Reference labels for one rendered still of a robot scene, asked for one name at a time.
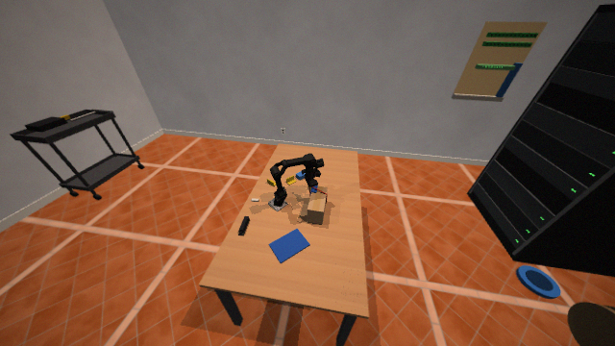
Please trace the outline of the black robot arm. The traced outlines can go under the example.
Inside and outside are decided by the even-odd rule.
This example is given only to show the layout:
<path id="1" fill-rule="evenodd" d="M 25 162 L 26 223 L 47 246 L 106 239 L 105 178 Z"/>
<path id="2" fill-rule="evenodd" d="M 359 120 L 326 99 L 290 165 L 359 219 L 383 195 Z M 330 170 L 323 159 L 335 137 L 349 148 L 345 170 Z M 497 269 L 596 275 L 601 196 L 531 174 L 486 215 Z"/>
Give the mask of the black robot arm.
<path id="1" fill-rule="evenodd" d="M 319 164 L 319 165 L 317 165 Z M 282 165 L 282 169 L 281 171 L 279 170 L 279 166 Z M 277 191 L 274 192 L 275 195 L 275 201 L 274 201 L 274 205 L 281 207 L 283 205 L 283 201 L 286 198 L 286 190 L 282 185 L 281 182 L 281 177 L 284 173 L 284 171 L 291 166 L 296 166 L 296 165 L 303 165 L 306 168 L 306 171 L 311 172 L 314 170 L 313 173 L 313 178 L 315 177 L 320 177 L 321 176 L 321 172 L 318 170 L 319 167 L 323 167 L 324 164 L 324 160 L 320 159 L 317 160 L 311 153 L 304 155 L 301 158 L 296 158 L 296 159 L 291 159 L 291 160 L 282 160 L 281 162 L 275 163 L 271 168 L 270 168 L 270 172 L 272 174 L 272 177 L 274 180 L 276 180 L 276 185 L 277 185 Z M 316 166 L 317 165 L 317 166 Z M 315 167 L 313 169 L 313 166 Z M 281 196 L 281 197 L 280 197 Z M 281 200 L 280 200 L 281 198 Z"/>

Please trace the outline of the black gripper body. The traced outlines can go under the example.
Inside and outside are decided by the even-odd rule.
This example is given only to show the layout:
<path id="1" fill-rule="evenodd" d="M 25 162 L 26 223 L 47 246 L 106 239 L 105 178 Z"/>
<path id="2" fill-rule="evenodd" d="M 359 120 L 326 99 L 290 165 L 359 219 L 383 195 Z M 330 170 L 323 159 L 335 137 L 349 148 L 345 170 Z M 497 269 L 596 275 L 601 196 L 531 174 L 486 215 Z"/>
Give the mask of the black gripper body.
<path id="1" fill-rule="evenodd" d="M 314 170 L 313 170 L 313 171 L 311 171 L 311 172 L 308 172 L 308 171 L 306 171 L 305 169 L 303 169 L 303 170 L 302 170 L 302 174 L 304 175 L 304 173 L 306 173 L 306 174 L 305 174 L 305 176 L 306 176 L 306 179 L 308 179 L 308 185 L 309 185 L 310 187 L 313 187 L 313 186 L 317 186 L 317 185 L 318 185 L 318 182 L 317 182 L 316 180 L 314 180 L 314 178 L 313 178 L 313 173 L 314 173 Z"/>

